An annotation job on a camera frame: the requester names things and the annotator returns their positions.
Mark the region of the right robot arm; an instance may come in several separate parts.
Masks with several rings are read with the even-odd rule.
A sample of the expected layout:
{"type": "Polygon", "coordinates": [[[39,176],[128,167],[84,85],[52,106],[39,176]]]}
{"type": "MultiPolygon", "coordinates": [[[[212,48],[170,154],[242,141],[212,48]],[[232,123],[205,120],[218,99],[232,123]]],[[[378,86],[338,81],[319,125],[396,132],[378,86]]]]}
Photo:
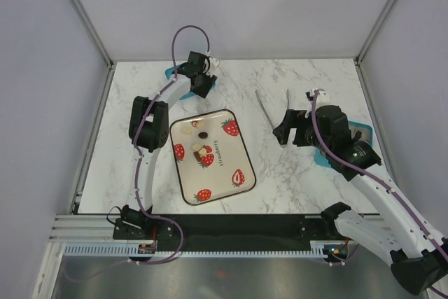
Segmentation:
{"type": "Polygon", "coordinates": [[[291,130],[295,131],[293,145],[314,147],[332,169],[369,199],[389,227],[383,230],[338,202],[321,212],[324,237],[354,239],[380,257],[412,295],[433,289],[447,276],[447,238],[409,204],[388,176],[378,176],[381,158],[363,139],[363,131],[351,129],[340,107],[326,105],[315,112],[289,109],[273,134],[285,145],[291,130]]]}

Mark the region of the metal tongs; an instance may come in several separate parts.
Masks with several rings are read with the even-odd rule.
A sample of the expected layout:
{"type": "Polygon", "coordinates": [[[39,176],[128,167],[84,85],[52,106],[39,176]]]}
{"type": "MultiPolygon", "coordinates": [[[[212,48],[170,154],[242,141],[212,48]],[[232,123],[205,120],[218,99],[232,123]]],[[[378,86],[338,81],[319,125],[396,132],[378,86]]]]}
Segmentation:
{"type": "MultiPolygon", "coordinates": [[[[265,107],[264,107],[264,105],[263,105],[263,103],[262,103],[262,100],[261,100],[261,97],[260,97],[259,90],[255,90],[255,96],[256,96],[256,99],[257,99],[257,101],[258,101],[258,103],[259,103],[259,105],[260,105],[260,108],[261,108],[262,112],[263,112],[264,115],[265,115],[265,118],[266,118],[266,120],[267,120],[269,126],[271,127],[271,129],[272,129],[272,131],[273,131],[274,128],[275,128],[274,123],[272,122],[272,120],[271,120],[271,118],[270,118],[268,112],[266,111],[266,109],[265,109],[265,107]]],[[[287,109],[290,108],[290,99],[291,99],[291,94],[290,94],[289,89],[287,88],[287,89],[286,89],[286,108],[287,108],[287,109]]]]}

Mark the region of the teal box lid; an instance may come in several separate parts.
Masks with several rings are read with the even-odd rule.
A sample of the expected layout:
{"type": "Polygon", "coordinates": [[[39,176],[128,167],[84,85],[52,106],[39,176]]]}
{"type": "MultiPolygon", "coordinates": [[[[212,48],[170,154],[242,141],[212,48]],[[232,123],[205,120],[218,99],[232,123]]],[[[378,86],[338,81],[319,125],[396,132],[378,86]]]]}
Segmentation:
{"type": "MultiPolygon", "coordinates": [[[[177,66],[177,69],[178,69],[178,72],[179,72],[180,70],[186,70],[186,67],[183,66],[183,65],[178,65],[178,66],[177,66]]],[[[167,69],[164,71],[164,75],[165,75],[166,79],[169,80],[169,79],[174,75],[174,67],[167,68],[167,69]]],[[[215,83],[211,86],[211,89],[212,89],[212,90],[216,87],[216,84],[217,84],[217,82],[215,82],[215,83]]],[[[180,98],[180,100],[189,99],[189,98],[194,97],[194,96],[196,96],[196,94],[195,94],[194,92],[188,92],[188,93],[186,93],[184,96],[182,96],[182,97],[180,98]]]]}

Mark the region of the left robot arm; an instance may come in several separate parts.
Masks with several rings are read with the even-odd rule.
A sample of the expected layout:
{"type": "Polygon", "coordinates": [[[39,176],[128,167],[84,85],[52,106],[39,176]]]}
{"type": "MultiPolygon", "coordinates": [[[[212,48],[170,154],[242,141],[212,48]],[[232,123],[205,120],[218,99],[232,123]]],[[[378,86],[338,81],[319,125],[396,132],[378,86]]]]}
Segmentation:
{"type": "Polygon", "coordinates": [[[149,97],[134,98],[128,135],[134,147],[135,173],[127,203],[119,208],[120,217],[114,223],[114,239],[150,239],[164,222],[151,212],[155,167],[169,138],[169,110],[188,93],[205,98],[216,82],[219,64],[209,54],[191,52],[186,62],[174,67],[161,89],[149,97]]]}

